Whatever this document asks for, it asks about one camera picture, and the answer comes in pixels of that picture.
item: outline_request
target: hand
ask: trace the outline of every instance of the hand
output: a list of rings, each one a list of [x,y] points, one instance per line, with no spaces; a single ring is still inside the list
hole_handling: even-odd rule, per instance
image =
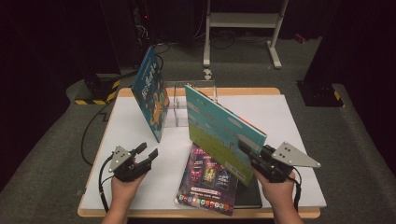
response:
[[[116,177],[111,178],[111,205],[102,223],[127,223],[127,213],[131,202],[137,193],[137,188],[146,174],[132,182],[122,182]]]
[[[262,183],[262,193],[265,199],[271,204],[274,212],[276,224],[301,224],[303,220],[294,208],[292,194],[294,182],[286,180],[283,183],[270,183],[259,171],[253,168],[253,173]],[[295,173],[291,172],[290,177],[294,178]]]

